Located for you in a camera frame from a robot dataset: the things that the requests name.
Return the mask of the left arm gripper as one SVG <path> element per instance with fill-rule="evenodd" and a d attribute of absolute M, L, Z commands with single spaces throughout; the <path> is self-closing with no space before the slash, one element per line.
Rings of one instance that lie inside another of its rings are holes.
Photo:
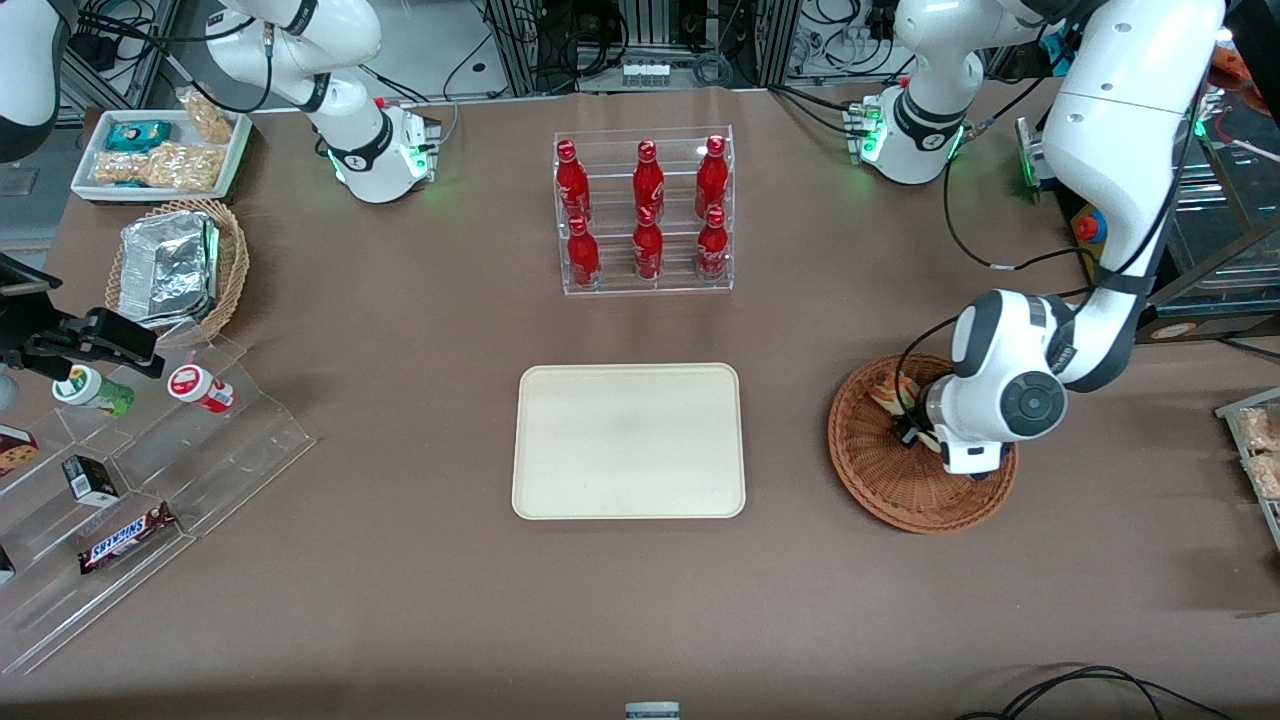
<path fill-rule="evenodd" d="M 941 454 L 943 469 L 954 475 L 968 475 L 973 482 L 1000 478 L 1006 447 L 1012 447 L 1012 436 L 996 434 L 991 438 L 972 439 L 952 430 L 941 430 L 940 438 L 924 406 L 901 406 L 897 415 L 897 441 L 904 447 L 923 445 L 933 454 Z"/>

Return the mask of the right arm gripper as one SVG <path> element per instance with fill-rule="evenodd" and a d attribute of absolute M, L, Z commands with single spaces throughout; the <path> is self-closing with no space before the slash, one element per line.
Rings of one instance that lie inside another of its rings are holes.
<path fill-rule="evenodd" d="M 47 296 L 1 296 L 1 355 L 13 370 L 67 380 L 76 364 L 108 363 L 157 379 L 165 360 L 156 342 L 152 331 L 106 307 L 49 316 Z"/>

